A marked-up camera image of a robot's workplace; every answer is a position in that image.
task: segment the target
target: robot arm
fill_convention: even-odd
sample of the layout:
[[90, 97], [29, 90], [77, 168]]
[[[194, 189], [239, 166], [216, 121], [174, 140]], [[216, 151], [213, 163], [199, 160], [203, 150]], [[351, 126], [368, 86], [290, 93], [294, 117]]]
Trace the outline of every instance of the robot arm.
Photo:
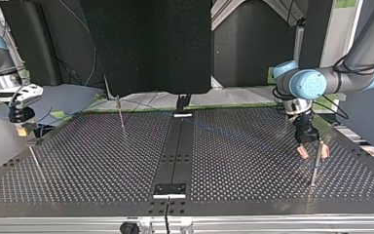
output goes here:
[[303, 143], [319, 140], [318, 130], [312, 126], [314, 99], [374, 88], [374, 12], [348, 54], [334, 66], [300, 69], [295, 61], [288, 61], [278, 65], [273, 75], [277, 83], [275, 96], [282, 99], [296, 127], [300, 153], [304, 151]]
[[5, 41], [0, 38], [0, 101], [9, 105], [9, 119], [21, 137], [36, 128], [35, 113], [28, 105], [42, 94], [41, 87], [19, 77], [19, 67], [15, 67]]

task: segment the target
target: black cable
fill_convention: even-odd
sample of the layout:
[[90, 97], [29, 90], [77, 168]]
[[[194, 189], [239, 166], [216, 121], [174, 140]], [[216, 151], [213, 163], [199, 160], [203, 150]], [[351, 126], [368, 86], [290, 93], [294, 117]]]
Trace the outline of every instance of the black cable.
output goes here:
[[81, 81], [81, 77], [80, 75], [78, 75], [78, 73], [74, 70], [74, 68], [72, 68], [71, 65], [69, 65], [68, 63], [66, 63], [66, 61], [56, 57], [56, 60], [63, 66], [63, 68], [68, 72], [68, 75], [69, 75], [69, 80], [68, 80], [68, 84], [70, 84], [70, 79], [71, 77], [79, 84], [79, 85], [83, 85], [82, 84], [82, 81]]
[[332, 108], [329, 108], [328, 106], [326, 106], [326, 105], [324, 105], [324, 104], [322, 104], [322, 103], [319, 103], [319, 102], [316, 102], [316, 101], [314, 101], [314, 104], [316, 104], [316, 105], [320, 105], [321, 107], [323, 107], [323, 108], [325, 108], [325, 109], [327, 109], [327, 110], [330, 110], [330, 111], [332, 111], [333, 113], [335, 113], [336, 115], [338, 115], [338, 116], [340, 116], [341, 118], [344, 118], [344, 119], [346, 119], [346, 120], [349, 120], [350, 119], [350, 117], [349, 117], [349, 115], [348, 115], [348, 113], [346, 113], [339, 105], [337, 105], [333, 100], [331, 100], [329, 97], [326, 97], [326, 96], [323, 96], [327, 101], [329, 101], [330, 103], [332, 103], [333, 105], [335, 105], [337, 108], [338, 108], [338, 110], [340, 110], [340, 112], [342, 112], [342, 114], [341, 113], [339, 113], [338, 111], [334, 111]]
[[295, 99], [294, 96], [281, 94], [281, 92], [279, 92], [279, 90], [278, 90], [278, 87], [275, 87], [274, 89], [272, 89], [272, 95], [275, 98], [282, 99], [282, 100], [292, 100], [292, 99]]
[[[374, 72], [371, 73], [364, 73], [366, 71], [374, 70], [374, 64], [370, 64], [367, 67], [364, 68], [357, 68], [357, 69], [350, 69], [346, 64], [345, 64], [345, 58], [346, 56], [343, 56], [339, 58], [335, 62], [335, 64], [332, 66], [333, 71], [340, 73], [340, 74], [356, 74], [356, 75], [372, 75]], [[346, 70], [341, 70], [339, 69], [339, 65], [342, 65]]]
[[293, 7], [293, 3], [294, 3], [294, 0], [291, 0], [289, 11], [287, 12], [287, 20], [286, 20], [287, 24], [289, 24], [290, 14], [291, 14], [291, 8]]
[[166, 213], [164, 215], [164, 221], [166, 222], [166, 230], [167, 230], [167, 234], [170, 234], [170, 230], [169, 230], [169, 223], [168, 223], [168, 202], [167, 202], [167, 207], [166, 207]]
[[50, 114], [51, 114], [51, 111], [53, 110], [53, 108], [51, 107], [50, 110], [48, 111], [48, 113], [46, 115], [44, 115], [44, 117], [42, 117], [41, 119], [39, 119], [37, 121], [37, 123], [43, 121], [45, 118], [47, 118]]
[[[72, 11], [64, 2], [63, 2], [63, 0], [58, 0], [59, 1], [59, 3], [60, 4], [62, 4], [62, 6], [69, 12], [69, 13], [71, 13], [71, 15], [72, 16], [74, 16], [76, 19], [77, 19], [77, 21], [79, 22], [79, 23], [81, 23], [82, 25], [83, 25], [83, 27], [88, 31], [88, 33], [89, 33], [89, 35], [90, 35], [90, 37], [91, 37], [91, 32], [90, 32], [90, 29], [87, 27], [87, 25], [83, 22], [83, 20], [80, 18], [80, 17], [78, 17], [78, 15], [74, 12], [74, 11]], [[96, 56], [96, 46], [94, 45], [94, 42], [93, 42], [93, 69], [92, 69], [92, 71], [91, 71], [91, 73], [90, 73], [90, 75], [89, 75], [89, 77], [88, 77], [88, 79], [87, 79], [87, 81], [86, 81], [86, 83], [85, 83], [85, 86], [87, 86], [88, 85], [88, 83], [90, 82], [90, 80], [93, 78], [93, 76], [94, 76], [94, 72], [95, 72], [95, 68], [96, 68], [96, 58], [97, 58], [97, 56]]]

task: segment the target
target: silver metal tube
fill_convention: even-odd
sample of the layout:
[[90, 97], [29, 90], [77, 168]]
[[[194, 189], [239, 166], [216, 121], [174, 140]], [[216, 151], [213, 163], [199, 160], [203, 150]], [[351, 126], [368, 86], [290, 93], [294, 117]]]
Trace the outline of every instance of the silver metal tube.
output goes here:
[[314, 171], [312, 173], [312, 179], [311, 179], [311, 186], [315, 186], [316, 185], [316, 177], [318, 175], [318, 165], [320, 163], [320, 158], [321, 158], [321, 150], [323, 149], [323, 141], [320, 141], [318, 143], [318, 153], [317, 153], [317, 157], [315, 159], [315, 167], [314, 167]]

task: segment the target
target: black metal plate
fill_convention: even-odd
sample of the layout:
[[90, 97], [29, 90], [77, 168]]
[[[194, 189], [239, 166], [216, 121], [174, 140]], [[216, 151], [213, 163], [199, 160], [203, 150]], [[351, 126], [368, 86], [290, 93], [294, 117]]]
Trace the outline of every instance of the black metal plate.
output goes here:
[[147, 215], [171, 114], [123, 120], [81, 115], [0, 172], [0, 215]]
[[[185, 215], [374, 214], [374, 159], [316, 118], [331, 158], [310, 187], [314, 159], [297, 154], [294, 127], [275, 108], [194, 112], [183, 129], [174, 183], [187, 182]], [[306, 145], [310, 155], [316, 150]], [[178, 174], [188, 171], [191, 174]]]

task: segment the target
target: cable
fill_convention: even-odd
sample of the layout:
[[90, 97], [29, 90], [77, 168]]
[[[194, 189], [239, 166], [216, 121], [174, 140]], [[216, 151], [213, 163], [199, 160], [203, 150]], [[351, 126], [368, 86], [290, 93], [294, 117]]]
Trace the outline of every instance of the cable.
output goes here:
[[51, 114], [51, 111], [53, 111], [53, 107], [52, 106], [51, 106], [50, 110], [48, 111], [48, 113], [46, 115], [44, 115], [44, 117], [42, 117], [41, 119], [39, 119], [36, 122], [39, 123], [39, 122], [43, 121], [45, 118], [47, 118]]
[[87, 27], [87, 25], [83, 22], [83, 20], [81, 18], [79, 18], [77, 16], [77, 14], [75, 14], [64, 2], [63, 0], [59, 0], [59, 2], [63, 5], [64, 8], [66, 8], [66, 10], [68, 10], [84, 27], [85, 29], [89, 32], [90, 32], [90, 29]]
[[81, 78], [80, 76], [78, 75], [78, 73], [72, 68], [71, 65], [69, 65], [68, 63], [66, 63], [64, 60], [56, 57], [56, 60], [63, 66], [63, 68], [68, 72], [68, 75], [69, 75], [69, 80], [68, 80], [68, 84], [70, 84], [71, 82], [71, 77], [80, 85], [83, 85], [82, 84], [82, 81], [81, 81]]
[[[75, 14], [64, 2], [63, 0], [59, 0], [59, 2], [63, 5], [63, 7], [68, 10], [83, 26], [84, 28], [88, 31], [89, 35], [91, 36], [91, 32], [90, 32], [90, 29], [87, 27], [87, 25], [83, 22], [83, 20], [81, 18], [78, 17], [77, 14]], [[88, 83], [90, 82], [90, 80], [93, 78], [94, 76], [94, 72], [95, 72], [95, 67], [96, 67], [96, 47], [95, 45], [93, 44], [93, 69], [90, 73], [90, 76], [88, 77], [86, 83], [84, 86], [87, 86]]]
[[293, 3], [294, 3], [294, 0], [291, 0], [289, 11], [287, 12], [287, 20], [286, 20], [287, 24], [289, 24], [290, 14], [291, 14], [291, 8], [293, 7]]
[[[332, 69], [333, 71], [337, 72], [337, 73], [340, 73], [340, 74], [356, 74], [356, 75], [372, 75], [374, 74], [374, 72], [371, 72], [371, 73], [364, 73], [365, 71], [370, 71], [370, 70], [374, 70], [374, 64], [370, 64], [368, 65], [367, 67], [364, 67], [364, 68], [357, 68], [357, 69], [350, 69], [348, 68], [348, 66], [345, 64], [345, 58], [346, 56], [343, 56], [341, 58], [339, 58], [339, 60], [337, 60], [335, 62], [335, 64], [332, 66]], [[340, 70], [339, 69], [339, 65], [340, 63], [342, 62], [342, 66], [346, 69], [346, 70]]]
[[294, 96], [290, 96], [290, 95], [284, 95], [284, 94], [281, 94], [278, 90], [278, 87], [275, 87], [274, 89], [272, 89], [272, 95], [277, 98], [277, 99], [282, 99], [282, 100], [292, 100], [292, 99], [295, 99]]
[[22, 71], [24, 69], [25, 69], [24, 66], [12, 66], [12, 67], [7, 67], [7, 68], [4, 68], [4, 69], [1, 69], [0, 73], [9, 72], [9, 71]]
[[330, 103], [332, 103], [333, 105], [335, 105], [337, 108], [338, 108], [338, 110], [340, 110], [340, 112], [342, 112], [342, 114], [341, 113], [339, 113], [338, 111], [334, 111], [332, 108], [329, 108], [328, 106], [326, 106], [326, 105], [324, 105], [324, 104], [322, 104], [322, 103], [319, 103], [319, 102], [316, 102], [316, 101], [314, 101], [314, 104], [316, 104], [316, 105], [320, 105], [321, 107], [323, 107], [323, 108], [325, 108], [325, 109], [328, 109], [328, 110], [330, 110], [330, 111], [332, 111], [333, 113], [335, 113], [336, 115], [338, 115], [338, 116], [340, 116], [341, 118], [344, 118], [344, 119], [346, 119], [346, 120], [349, 120], [350, 119], [350, 117], [349, 117], [349, 115], [348, 115], [348, 113], [346, 113], [338, 104], [336, 104], [333, 100], [331, 100], [329, 97], [326, 97], [326, 96], [323, 96], [327, 101], [329, 101]]
[[87, 79], [87, 82], [85, 83], [84, 86], [87, 86], [88, 83], [90, 82], [91, 78], [93, 78], [94, 72], [95, 72], [95, 66], [96, 66], [96, 48], [93, 47], [93, 70], [91, 71], [90, 76]]

